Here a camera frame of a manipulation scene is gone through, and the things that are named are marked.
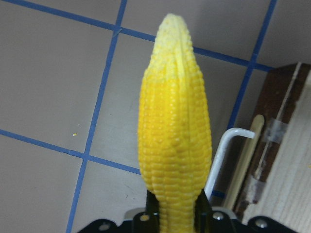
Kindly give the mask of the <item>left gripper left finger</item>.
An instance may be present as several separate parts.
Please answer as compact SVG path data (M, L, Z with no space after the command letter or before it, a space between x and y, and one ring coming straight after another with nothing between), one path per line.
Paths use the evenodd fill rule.
M149 190L146 195L145 210L136 214L132 220L133 233L159 233L159 202Z

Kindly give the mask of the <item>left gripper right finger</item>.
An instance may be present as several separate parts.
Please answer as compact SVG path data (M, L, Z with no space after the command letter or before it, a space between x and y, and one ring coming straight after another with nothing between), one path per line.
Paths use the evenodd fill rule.
M232 213L223 207L211 207L202 189L195 202L194 227L196 233L234 233Z

